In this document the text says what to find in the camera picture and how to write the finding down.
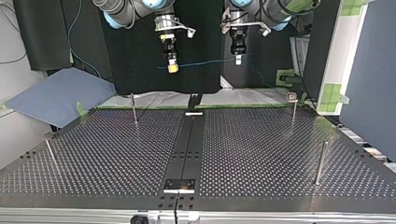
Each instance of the blue panel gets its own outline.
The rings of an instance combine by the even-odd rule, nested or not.
[[[63,69],[17,95],[7,106],[29,117],[63,128],[85,110],[99,106],[115,93],[114,85],[76,68]]]
[[[396,161],[396,1],[370,3],[340,120]]]

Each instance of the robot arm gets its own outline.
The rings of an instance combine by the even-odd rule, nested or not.
[[[156,14],[156,32],[163,42],[163,54],[168,61],[169,73],[178,71],[177,30],[185,29],[188,37],[193,38],[195,30],[185,26],[175,16],[173,4],[176,0],[92,0],[105,15],[114,29],[131,29],[134,23],[151,13]]]
[[[293,16],[310,13],[319,4],[320,0],[230,0],[221,28],[224,34],[230,31],[233,39],[231,51],[236,56],[236,64],[241,64],[242,55],[247,53],[245,39],[249,26],[259,25],[262,35],[267,36],[271,30],[284,29]],[[248,15],[255,21],[248,21]]]

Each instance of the metal plate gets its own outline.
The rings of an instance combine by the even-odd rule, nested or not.
[[[396,213],[395,175],[309,110],[206,110],[203,135],[201,164],[186,164],[200,173],[193,210]]]
[[[44,149],[6,167],[0,206],[158,209],[183,111],[137,116],[135,125],[132,110],[96,111],[51,142],[56,160]]]

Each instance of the vertical rod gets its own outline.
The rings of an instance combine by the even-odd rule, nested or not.
[[[298,101],[296,101],[296,102],[294,103],[293,122],[294,122],[294,120],[296,119],[297,103],[298,103]]]
[[[50,146],[50,140],[46,139],[47,148],[49,149],[49,153],[51,157],[55,160],[55,155],[53,154],[52,147]]]
[[[135,103],[134,103],[134,94],[131,94],[131,99],[132,99],[132,108],[134,110],[134,123],[137,124],[137,116],[136,116],[136,108],[135,108]]]
[[[323,169],[323,163],[324,163],[324,159],[326,157],[326,149],[327,149],[328,145],[329,145],[328,141],[324,141],[323,142],[322,150],[321,150],[321,154],[320,154],[320,159],[319,159],[317,178],[315,179],[315,184],[316,185],[318,185],[319,181],[320,181],[320,176],[321,176],[321,172],[322,172],[322,169]]]

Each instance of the metal table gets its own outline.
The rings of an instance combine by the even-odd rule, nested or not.
[[[50,141],[53,156],[41,145],[1,170],[0,223],[396,222],[396,175],[309,109],[137,116],[93,111]],[[169,179],[193,179],[194,193],[163,193]]]

